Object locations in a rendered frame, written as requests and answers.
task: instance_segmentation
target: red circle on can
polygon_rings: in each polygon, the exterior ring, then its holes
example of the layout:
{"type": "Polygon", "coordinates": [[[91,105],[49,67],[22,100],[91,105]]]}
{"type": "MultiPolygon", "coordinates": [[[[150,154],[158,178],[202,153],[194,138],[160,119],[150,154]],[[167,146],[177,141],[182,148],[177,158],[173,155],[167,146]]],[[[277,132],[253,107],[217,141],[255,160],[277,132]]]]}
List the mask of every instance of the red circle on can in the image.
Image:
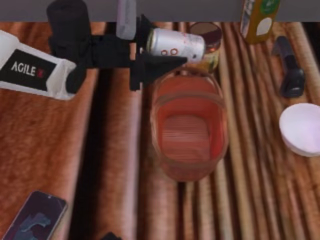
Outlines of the red circle on can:
{"type": "Polygon", "coordinates": [[[161,55],[162,55],[162,56],[168,55],[168,51],[167,51],[167,50],[162,50],[162,51],[161,51],[161,55]]]}
{"type": "Polygon", "coordinates": [[[176,48],[172,48],[171,50],[170,50],[170,54],[172,55],[172,56],[175,56],[175,55],[177,55],[178,54],[178,49],[176,49],[176,48]]]}

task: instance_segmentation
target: jar lid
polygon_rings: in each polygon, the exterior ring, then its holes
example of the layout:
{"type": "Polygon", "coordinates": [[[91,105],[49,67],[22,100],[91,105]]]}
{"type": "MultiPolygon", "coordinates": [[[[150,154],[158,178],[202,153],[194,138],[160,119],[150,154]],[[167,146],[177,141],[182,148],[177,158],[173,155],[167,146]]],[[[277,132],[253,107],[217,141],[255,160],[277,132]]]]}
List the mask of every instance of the jar lid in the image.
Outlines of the jar lid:
{"type": "Polygon", "coordinates": [[[207,48],[218,49],[221,45],[222,30],[212,22],[197,22],[190,26],[190,33],[202,36],[207,48]]]}

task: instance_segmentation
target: black label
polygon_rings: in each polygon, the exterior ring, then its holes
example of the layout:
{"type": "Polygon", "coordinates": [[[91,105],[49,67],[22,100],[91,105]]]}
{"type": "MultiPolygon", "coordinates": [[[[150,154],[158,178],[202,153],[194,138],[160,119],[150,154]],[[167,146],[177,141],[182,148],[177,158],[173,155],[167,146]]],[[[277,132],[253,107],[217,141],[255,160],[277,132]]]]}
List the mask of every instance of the black label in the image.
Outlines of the black label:
{"type": "Polygon", "coordinates": [[[0,70],[0,81],[47,91],[46,82],[56,64],[15,50],[0,70]]]}

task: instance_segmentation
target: yellow carton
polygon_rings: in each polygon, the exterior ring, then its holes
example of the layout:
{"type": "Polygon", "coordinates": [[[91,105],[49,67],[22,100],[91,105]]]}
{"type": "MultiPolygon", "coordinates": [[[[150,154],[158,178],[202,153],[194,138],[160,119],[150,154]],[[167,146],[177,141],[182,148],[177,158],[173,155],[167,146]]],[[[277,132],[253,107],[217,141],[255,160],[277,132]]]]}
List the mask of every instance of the yellow carton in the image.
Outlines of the yellow carton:
{"type": "Polygon", "coordinates": [[[240,32],[248,44],[268,39],[280,0],[244,0],[240,32]]]}

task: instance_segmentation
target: gray wall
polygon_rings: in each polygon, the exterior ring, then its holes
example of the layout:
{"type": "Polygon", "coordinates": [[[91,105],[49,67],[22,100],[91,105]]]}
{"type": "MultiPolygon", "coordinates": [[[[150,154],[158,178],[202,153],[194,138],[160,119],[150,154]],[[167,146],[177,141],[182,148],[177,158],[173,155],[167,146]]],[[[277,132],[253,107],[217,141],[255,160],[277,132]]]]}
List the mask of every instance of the gray wall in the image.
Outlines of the gray wall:
{"type": "MultiPolygon", "coordinates": [[[[0,21],[46,22],[51,1],[0,0],[0,21]]],[[[116,20],[117,0],[85,2],[91,21],[116,20]]],[[[137,10],[154,22],[238,22],[242,0],[137,0],[137,10]]],[[[320,22],[320,0],[281,0],[276,20],[320,22]]]]}

